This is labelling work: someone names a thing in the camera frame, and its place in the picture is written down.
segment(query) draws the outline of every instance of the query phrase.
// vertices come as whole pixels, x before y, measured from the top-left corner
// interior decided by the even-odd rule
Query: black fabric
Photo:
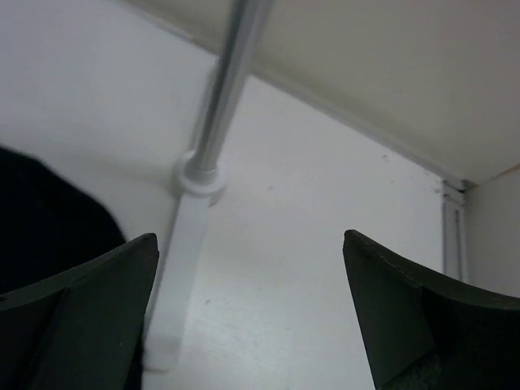
[[[34,158],[0,147],[0,294],[34,284],[123,244],[111,215]],[[142,344],[125,390],[141,388]]]

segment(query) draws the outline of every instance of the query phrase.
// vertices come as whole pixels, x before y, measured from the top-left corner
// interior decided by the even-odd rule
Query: white surface
[[[466,196],[470,282],[520,297],[520,171],[510,172]]]
[[[224,155],[179,365],[147,387],[373,388],[342,235],[439,270],[439,178],[256,79]]]
[[[101,0],[0,2],[0,20],[0,141],[164,247],[214,58]],[[440,179],[254,78],[224,155],[179,365],[145,388],[372,388],[343,231],[440,269]]]
[[[211,49],[231,2],[129,1]],[[257,69],[481,183],[520,163],[519,14],[515,1],[278,0]]]

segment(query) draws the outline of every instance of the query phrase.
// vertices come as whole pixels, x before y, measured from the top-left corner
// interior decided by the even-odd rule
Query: chrome pole
[[[215,177],[217,161],[271,3],[271,0],[233,3],[198,146],[187,166],[186,174],[192,180],[207,183]]]

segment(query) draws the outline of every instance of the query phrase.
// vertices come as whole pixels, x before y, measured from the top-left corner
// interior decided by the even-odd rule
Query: white plastic bracket
[[[222,163],[213,180],[204,184],[186,175],[193,151],[175,167],[179,197],[171,239],[162,261],[145,324],[144,366],[149,371],[169,371],[178,361],[199,253],[206,233],[209,207],[223,194],[226,176]]]

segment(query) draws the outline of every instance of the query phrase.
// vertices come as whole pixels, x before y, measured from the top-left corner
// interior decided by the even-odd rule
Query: vertical strip
[[[468,283],[465,225],[464,193],[444,182],[443,272],[451,278]]]

